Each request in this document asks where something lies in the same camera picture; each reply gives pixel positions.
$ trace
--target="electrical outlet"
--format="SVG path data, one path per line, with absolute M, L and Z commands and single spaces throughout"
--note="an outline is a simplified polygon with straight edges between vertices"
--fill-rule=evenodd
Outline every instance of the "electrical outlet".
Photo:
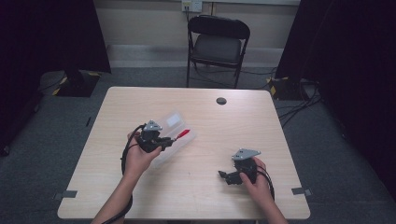
M 181 11 L 192 11 L 192 1 L 181 1 Z
M 192 1 L 192 11 L 202 12 L 202 1 Z

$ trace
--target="folding chair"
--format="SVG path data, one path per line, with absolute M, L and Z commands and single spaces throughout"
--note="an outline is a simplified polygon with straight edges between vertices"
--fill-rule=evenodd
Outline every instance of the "folding chair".
M 198 34 L 195 43 L 193 35 Z M 200 15 L 190 19 L 188 24 L 189 58 L 187 64 L 187 84 L 190 81 L 190 65 L 197 63 L 235 69 L 236 89 L 246 52 L 250 29 L 239 20 Z

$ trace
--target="wooden table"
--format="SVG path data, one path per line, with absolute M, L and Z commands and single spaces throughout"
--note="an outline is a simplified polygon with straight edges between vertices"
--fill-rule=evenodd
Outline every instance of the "wooden table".
M 226 105 L 217 104 L 223 97 Z M 60 218 L 91 219 L 121 179 L 120 157 L 127 133 L 150 119 L 177 110 L 196 137 L 159 168 L 150 167 L 134 190 L 126 218 L 257 219 L 263 214 L 245 186 L 228 186 L 218 171 L 234 172 L 231 156 L 240 148 L 262 152 L 276 204 L 286 218 L 310 211 L 288 144 L 267 91 L 113 87 L 106 94 L 67 190 Z

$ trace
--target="gray carpet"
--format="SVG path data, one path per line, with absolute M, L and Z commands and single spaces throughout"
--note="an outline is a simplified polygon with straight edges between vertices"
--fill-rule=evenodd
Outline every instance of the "gray carpet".
M 248 71 L 269 73 L 271 68 Z M 91 98 L 55 97 L 50 95 L 55 86 L 45 89 L 39 110 L 10 145 L 10 155 L 0 159 L 0 223 L 89 223 L 59 219 L 60 202 L 52 196 L 67 188 L 107 89 L 185 87 L 185 73 L 185 67 L 114 68 L 111 75 L 102 75 Z M 62 75 L 45 74 L 42 88 Z M 231 73 L 192 75 L 233 84 Z M 267 77 L 243 73 L 238 89 L 258 89 Z M 191 87 L 225 88 L 198 80 L 192 80 Z M 282 115 L 291 110 L 284 106 L 300 102 L 274 103 Z M 284 133 L 302 185 L 313 192 L 307 197 L 311 217 L 290 223 L 396 223 L 395 202 L 367 161 L 342 137 L 323 103 L 298 113 Z

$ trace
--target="forearm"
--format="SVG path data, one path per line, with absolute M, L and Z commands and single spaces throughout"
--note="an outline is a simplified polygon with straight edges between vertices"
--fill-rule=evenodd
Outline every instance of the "forearm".
M 139 177 L 140 175 L 124 176 L 92 223 L 103 223 L 122 211 L 128 204 Z M 122 223 L 123 220 L 122 217 L 116 223 Z
M 275 202 L 260 203 L 260 208 L 264 212 L 264 215 L 267 218 L 269 224 L 288 223 Z

